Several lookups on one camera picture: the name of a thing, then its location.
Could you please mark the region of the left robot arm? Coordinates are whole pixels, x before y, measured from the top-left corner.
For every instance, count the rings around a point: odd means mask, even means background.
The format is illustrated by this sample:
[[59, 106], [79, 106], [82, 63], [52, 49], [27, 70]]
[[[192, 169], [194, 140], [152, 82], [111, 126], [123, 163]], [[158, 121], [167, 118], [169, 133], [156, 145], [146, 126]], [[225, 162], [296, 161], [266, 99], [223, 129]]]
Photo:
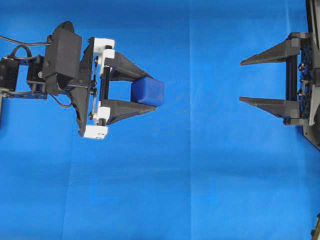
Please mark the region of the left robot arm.
[[[62, 80], [57, 91], [70, 99], [70, 104], [59, 105], [75, 109], [78, 135], [102, 140], [110, 125], [163, 105], [165, 84], [115, 51], [113, 39], [91, 37], [88, 42], [78, 77]], [[52, 96], [49, 78], [44, 76], [47, 66], [43, 56], [33, 56], [26, 45], [19, 44], [0, 60], [0, 98], [46, 100]], [[131, 83], [129, 101], [109, 98], [112, 81]]]

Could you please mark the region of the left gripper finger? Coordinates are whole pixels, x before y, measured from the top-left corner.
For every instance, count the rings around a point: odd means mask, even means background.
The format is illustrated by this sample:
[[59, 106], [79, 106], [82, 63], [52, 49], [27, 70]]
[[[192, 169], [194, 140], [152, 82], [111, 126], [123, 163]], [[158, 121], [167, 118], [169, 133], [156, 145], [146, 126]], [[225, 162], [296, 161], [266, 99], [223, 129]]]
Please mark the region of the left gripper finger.
[[106, 121], [107, 125], [112, 125], [130, 117], [153, 112], [157, 109], [156, 106], [118, 99], [104, 99], [101, 102], [101, 106], [110, 108], [110, 117]]
[[104, 65], [112, 68], [110, 71], [110, 81], [134, 82], [143, 77], [153, 79], [151, 75], [117, 51], [114, 54], [114, 58], [105, 58]]

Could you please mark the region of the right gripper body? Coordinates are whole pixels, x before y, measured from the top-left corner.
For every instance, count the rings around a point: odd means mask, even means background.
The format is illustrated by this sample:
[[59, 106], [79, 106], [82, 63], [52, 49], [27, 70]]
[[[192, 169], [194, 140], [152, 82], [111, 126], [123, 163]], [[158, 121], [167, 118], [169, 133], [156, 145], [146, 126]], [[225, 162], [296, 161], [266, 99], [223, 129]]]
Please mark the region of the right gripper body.
[[299, 103], [299, 118], [307, 126], [316, 124], [320, 106], [320, 46], [313, 33], [292, 32], [288, 35], [285, 98]]

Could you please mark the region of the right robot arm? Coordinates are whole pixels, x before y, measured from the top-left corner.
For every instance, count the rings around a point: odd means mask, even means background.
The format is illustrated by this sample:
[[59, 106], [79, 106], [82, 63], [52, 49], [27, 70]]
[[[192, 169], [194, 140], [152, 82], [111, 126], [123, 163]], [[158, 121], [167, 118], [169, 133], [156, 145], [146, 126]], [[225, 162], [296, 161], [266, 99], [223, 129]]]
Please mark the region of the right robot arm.
[[320, 2], [305, 2], [308, 32], [292, 32], [281, 43], [253, 55], [240, 64], [286, 64], [285, 99], [240, 97], [284, 125], [312, 127], [320, 121]]

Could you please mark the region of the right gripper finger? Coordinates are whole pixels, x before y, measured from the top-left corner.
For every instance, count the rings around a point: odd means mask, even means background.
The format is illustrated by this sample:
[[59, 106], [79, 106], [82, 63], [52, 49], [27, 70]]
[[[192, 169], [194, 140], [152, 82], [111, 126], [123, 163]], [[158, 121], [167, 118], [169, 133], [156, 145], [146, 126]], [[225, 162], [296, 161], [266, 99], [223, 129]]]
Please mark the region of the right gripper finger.
[[300, 104], [298, 101], [271, 99], [271, 98], [251, 98], [241, 96], [240, 101], [251, 106], [260, 108], [277, 118], [283, 119], [284, 125], [301, 125]]
[[300, 39], [292, 38], [240, 62], [241, 66], [285, 62], [300, 53]]

